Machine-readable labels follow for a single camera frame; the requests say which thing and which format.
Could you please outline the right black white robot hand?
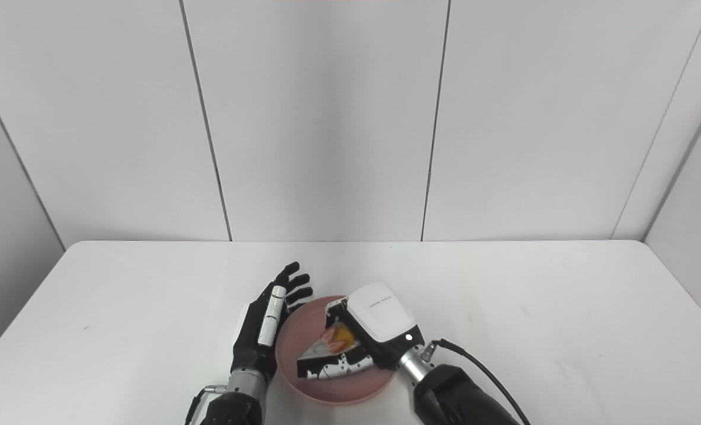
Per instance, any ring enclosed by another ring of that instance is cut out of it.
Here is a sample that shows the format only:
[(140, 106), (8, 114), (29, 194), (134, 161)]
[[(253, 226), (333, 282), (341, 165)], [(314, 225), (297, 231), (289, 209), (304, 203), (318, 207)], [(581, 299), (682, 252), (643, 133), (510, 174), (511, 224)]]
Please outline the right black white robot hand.
[(326, 304), (325, 330), (296, 361), (297, 377), (328, 380), (372, 367), (401, 371), (417, 385), (433, 369), (421, 358), (418, 324), (385, 283)]

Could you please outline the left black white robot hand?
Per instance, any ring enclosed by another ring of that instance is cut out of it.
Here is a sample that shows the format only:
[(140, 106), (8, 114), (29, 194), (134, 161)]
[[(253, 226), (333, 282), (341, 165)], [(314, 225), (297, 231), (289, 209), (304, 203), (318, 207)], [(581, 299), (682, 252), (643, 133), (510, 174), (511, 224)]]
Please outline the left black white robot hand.
[(287, 264), (245, 312), (240, 333), (232, 348), (232, 373), (256, 370), (266, 380), (277, 371), (274, 344), (287, 318), (307, 304), (315, 291), (310, 275), (299, 274), (301, 264)]

